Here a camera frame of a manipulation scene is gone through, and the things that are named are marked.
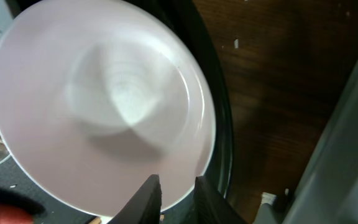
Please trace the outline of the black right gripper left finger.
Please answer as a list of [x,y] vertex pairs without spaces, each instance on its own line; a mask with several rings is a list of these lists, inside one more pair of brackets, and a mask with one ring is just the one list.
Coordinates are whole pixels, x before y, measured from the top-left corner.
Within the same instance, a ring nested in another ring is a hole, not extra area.
[[108,224],[159,224],[161,206],[159,175],[152,174]]

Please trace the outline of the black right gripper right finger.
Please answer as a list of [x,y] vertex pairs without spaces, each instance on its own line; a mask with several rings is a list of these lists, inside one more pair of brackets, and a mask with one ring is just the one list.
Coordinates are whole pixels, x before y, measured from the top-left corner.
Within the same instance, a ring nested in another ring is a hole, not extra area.
[[199,224],[246,224],[204,176],[195,179],[194,203]]

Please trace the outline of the pink bowl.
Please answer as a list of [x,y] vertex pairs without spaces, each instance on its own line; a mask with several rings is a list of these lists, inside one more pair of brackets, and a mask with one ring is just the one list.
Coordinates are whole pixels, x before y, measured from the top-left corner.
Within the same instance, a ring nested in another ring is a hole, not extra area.
[[157,174],[162,209],[205,173],[208,83],[185,44],[124,1],[40,1],[0,40],[0,135],[40,188],[113,217]]

